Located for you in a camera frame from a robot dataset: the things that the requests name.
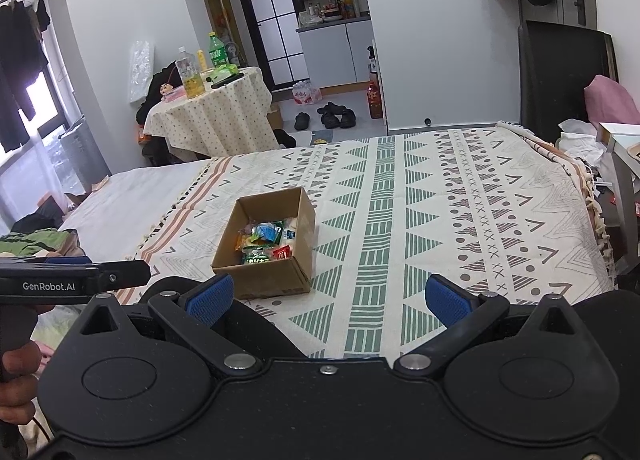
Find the round table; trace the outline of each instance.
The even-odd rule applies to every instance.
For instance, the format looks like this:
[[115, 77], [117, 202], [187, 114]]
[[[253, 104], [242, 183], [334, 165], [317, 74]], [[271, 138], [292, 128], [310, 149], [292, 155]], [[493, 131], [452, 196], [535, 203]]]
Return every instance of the round table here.
[[278, 148], [267, 120], [271, 93], [260, 68], [243, 68], [244, 77], [195, 98], [160, 102], [149, 111], [144, 133], [166, 138], [169, 150], [225, 157]]

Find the bed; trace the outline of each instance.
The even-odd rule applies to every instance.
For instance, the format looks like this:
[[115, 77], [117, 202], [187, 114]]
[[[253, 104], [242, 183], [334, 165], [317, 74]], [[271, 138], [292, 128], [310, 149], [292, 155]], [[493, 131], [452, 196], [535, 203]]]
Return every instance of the bed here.
[[[576, 169], [500, 123], [134, 170], [62, 228], [94, 261], [144, 259], [152, 283], [203, 281], [236, 198], [303, 186], [316, 209], [311, 293], [247, 303], [310, 357], [392, 361], [444, 329], [424, 303], [431, 273], [512, 303], [613, 289], [607, 236]], [[137, 302], [146, 288], [118, 298]]]

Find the geometric blanket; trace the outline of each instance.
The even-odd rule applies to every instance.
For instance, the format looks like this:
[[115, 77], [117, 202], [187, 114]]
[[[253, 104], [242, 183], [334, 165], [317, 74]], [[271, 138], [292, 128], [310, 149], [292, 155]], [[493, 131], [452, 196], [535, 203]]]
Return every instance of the geometric blanket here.
[[424, 301], [431, 273], [520, 304], [613, 288], [571, 179], [501, 127], [212, 160], [136, 258], [152, 283], [204, 281], [235, 200], [296, 186], [316, 209], [312, 290], [247, 304], [311, 357], [393, 361], [443, 331]]

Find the kitchen cabinet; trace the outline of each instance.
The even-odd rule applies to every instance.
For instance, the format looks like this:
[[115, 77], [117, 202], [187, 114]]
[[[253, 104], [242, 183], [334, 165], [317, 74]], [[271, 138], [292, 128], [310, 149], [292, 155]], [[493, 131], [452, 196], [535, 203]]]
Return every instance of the kitchen cabinet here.
[[369, 46], [373, 46], [373, 24], [371, 21], [347, 23], [347, 37], [353, 56], [353, 66], [358, 82], [369, 82]]
[[318, 88], [357, 82], [347, 25], [300, 32], [300, 42], [309, 78]]

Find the human hand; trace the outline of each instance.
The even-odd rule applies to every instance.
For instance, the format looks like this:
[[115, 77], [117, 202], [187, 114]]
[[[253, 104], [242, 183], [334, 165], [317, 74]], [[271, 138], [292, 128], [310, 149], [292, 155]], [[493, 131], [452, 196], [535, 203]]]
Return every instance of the human hand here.
[[[52, 308], [34, 307], [39, 314]], [[33, 374], [37, 372], [41, 358], [40, 349], [33, 341], [2, 355], [4, 369], [19, 377], [0, 383], [0, 420], [9, 424], [25, 425], [33, 418], [36, 410], [31, 400], [35, 398], [38, 388], [38, 379]]]

